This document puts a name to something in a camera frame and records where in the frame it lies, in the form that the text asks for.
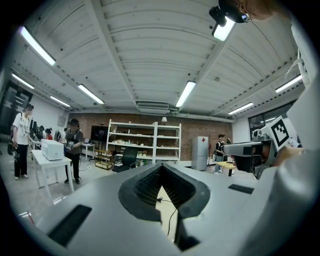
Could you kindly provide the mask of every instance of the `tv screen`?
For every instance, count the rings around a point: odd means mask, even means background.
[[[106,142],[108,136],[108,127],[105,126],[92,126],[91,127],[91,140]]]

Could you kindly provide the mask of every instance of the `white printer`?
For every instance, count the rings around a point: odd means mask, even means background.
[[[64,158],[64,145],[50,139],[41,140],[41,152],[49,160],[61,160]]]

